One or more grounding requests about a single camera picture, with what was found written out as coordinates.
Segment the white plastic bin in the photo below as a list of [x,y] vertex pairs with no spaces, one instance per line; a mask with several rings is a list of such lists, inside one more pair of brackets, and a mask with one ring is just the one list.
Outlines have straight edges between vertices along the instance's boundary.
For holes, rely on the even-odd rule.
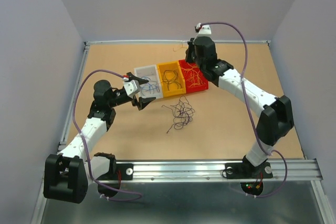
[[156,65],[134,68],[134,74],[139,78],[149,80],[148,83],[140,85],[140,97],[156,97],[156,99],[163,98],[162,85]]

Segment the red plastic bin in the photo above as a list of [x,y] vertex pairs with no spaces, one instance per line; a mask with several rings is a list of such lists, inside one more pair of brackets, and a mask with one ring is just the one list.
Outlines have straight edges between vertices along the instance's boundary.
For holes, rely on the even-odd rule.
[[184,77],[186,93],[208,90],[208,81],[195,63],[187,63],[185,60],[179,60],[178,62]]

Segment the yellow plastic bin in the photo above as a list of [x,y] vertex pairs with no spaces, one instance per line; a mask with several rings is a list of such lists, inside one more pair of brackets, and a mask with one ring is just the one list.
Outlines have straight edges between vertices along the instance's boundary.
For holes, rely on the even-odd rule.
[[186,86],[178,61],[157,64],[163,98],[186,94]]

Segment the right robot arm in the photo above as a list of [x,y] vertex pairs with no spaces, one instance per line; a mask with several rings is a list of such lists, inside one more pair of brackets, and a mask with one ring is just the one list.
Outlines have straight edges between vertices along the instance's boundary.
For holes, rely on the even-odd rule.
[[241,165],[244,175],[255,176],[274,145],[294,127],[290,99],[262,90],[244,78],[233,65],[219,59],[215,43],[209,37],[191,38],[187,44],[186,62],[195,63],[206,80],[244,102],[248,114],[258,116],[258,123],[253,124],[256,143],[244,156]]

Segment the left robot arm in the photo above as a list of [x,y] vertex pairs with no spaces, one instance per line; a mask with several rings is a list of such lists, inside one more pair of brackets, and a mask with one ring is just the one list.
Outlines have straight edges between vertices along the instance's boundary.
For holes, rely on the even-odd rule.
[[116,73],[121,78],[123,87],[117,89],[108,80],[99,80],[93,86],[93,102],[83,127],[77,122],[73,124],[77,135],[63,150],[50,154],[45,160],[43,195],[47,199],[72,203],[81,203],[88,191],[89,185],[95,183],[109,191],[132,195],[132,200],[142,198],[142,194],[122,190],[119,186],[111,187],[98,181],[98,177],[106,179],[117,172],[117,161],[113,154],[97,153],[90,157],[99,140],[109,131],[116,116],[115,108],[125,103],[131,103],[138,110],[143,110],[155,100],[154,97],[137,97],[141,86],[148,83],[147,79],[136,77],[128,72],[125,75]]

